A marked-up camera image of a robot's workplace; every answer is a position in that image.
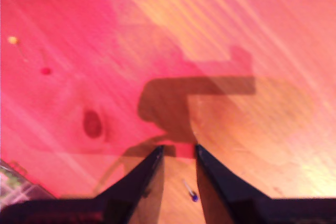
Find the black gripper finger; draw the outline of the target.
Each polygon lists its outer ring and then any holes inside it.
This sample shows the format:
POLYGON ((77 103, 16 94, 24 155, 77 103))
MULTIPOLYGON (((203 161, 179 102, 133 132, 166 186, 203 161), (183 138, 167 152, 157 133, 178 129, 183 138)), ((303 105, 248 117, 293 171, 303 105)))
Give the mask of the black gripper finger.
POLYGON ((164 146, 100 193, 102 223, 158 223, 164 189, 164 146))
POLYGON ((267 223, 256 206, 267 198, 222 164, 201 144, 195 145, 197 186, 206 223, 267 223))

